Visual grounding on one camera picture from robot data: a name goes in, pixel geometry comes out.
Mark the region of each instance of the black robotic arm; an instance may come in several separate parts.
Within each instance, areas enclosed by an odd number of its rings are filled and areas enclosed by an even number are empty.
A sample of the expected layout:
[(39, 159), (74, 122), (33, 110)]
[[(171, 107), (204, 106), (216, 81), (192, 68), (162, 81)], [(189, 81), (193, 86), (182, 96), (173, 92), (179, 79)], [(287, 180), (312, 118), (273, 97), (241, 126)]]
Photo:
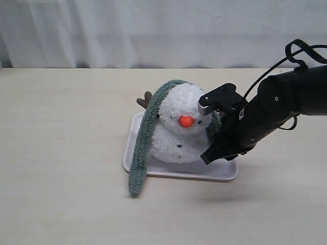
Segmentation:
[[(301, 49), (291, 53), (291, 46)], [(264, 137), (281, 128), (294, 118), (293, 130), (299, 115), (327, 115), (327, 65), (308, 68), (302, 60), (294, 56), (307, 53), (315, 61), (327, 64), (327, 59), (314, 51), (314, 48), (327, 48), (327, 45), (309, 46), (296, 39), (286, 46), (286, 58), (263, 74), (243, 96), (236, 93), (231, 83), (222, 85), (199, 99), (200, 114), (208, 115), (217, 110), (223, 113), (220, 132), (213, 143), (201, 155), (208, 165), (217, 159), (232, 160), (238, 155), (251, 151)], [(289, 60), (298, 63), (293, 71), (269, 76), (260, 80), (278, 65)], [(246, 97), (260, 82), (257, 95), (249, 102)]]

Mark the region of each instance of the brown antler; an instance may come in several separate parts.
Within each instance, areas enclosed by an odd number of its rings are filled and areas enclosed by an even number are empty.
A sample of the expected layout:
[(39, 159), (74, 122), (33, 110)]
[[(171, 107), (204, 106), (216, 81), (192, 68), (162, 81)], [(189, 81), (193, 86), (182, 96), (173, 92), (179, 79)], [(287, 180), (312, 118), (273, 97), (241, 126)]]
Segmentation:
[(144, 109), (146, 109), (147, 106), (148, 106), (148, 104), (149, 104), (149, 102), (150, 102), (150, 100), (151, 100), (151, 98), (152, 98), (152, 93), (149, 92), (149, 91), (146, 91), (146, 92), (144, 93), (144, 99), (138, 98), (138, 99), (136, 100), (136, 102), (137, 102), (140, 106), (142, 106)]

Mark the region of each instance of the snowman plush toy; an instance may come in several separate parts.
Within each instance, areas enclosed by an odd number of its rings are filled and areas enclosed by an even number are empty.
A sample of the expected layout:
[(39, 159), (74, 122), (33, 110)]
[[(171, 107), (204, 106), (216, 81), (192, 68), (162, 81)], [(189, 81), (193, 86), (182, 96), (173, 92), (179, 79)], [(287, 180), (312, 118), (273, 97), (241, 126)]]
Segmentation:
[(171, 80), (153, 95), (147, 91), (144, 99), (136, 100), (146, 110), (129, 171), (132, 196), (142, 190), (150, 154), (167, 163), (192, 164), (209, 147), (221, 121), (216, 111), (207, 116), (198, 112), (198, 100), (204, 94), (192, 83)]

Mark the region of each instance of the wire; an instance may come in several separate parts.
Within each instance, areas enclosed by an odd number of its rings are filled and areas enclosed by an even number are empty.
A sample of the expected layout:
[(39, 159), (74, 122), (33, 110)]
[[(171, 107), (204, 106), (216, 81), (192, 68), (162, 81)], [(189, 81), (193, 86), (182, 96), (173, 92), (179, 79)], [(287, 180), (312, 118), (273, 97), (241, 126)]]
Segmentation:
[[(313, 45), (310, 46), (310, 48), (315, 49), (315, 48), (327, 48), (327, 45), (324, 44), (319, 44), (319, 45)], [(292, 53), (291, 55), (297, 55), (301, 52), (305, 51), (303, 48), (301, 48), (300, 50)], [(278, 61), (275, 65), (273, 65), (269, 70), (267, 70), (265, 73), (263, 73), (251, 86), (250, 88), (246, 91), (246, 93), (244, 94), (244, 99), (246, 99), (246, 97), (250, 94), (250, 92), (253, 90), (253, 88), (269, 73), (271, 73), (274, 69), (276, 69), (278, 66), (280, 66), (281, 64), (283, 64), (285, 61), (287, 61), (288, 58), (285, 57), (282, 60)]]

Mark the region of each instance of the white tray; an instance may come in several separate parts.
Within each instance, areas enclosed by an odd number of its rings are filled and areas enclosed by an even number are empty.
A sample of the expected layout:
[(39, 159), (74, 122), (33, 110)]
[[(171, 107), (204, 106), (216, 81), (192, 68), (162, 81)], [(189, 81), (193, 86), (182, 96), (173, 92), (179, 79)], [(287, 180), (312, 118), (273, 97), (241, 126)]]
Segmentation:
[[(129, 172), (132, 163), (136, 137), (143, 115), (144, 113), (139, 113), (132, 119), (123, 158), (123, 166), (127, 172)], [(238, 171), (238, 165), (234, 160), (226, 161), (223, 159), (216, 160), (209, 165), (201, 160), (192, 164), (180, 164), (162, 162), (149, 156), (147, 164), (148, 176), (201, 181), (229, 182), (235, 179)]]

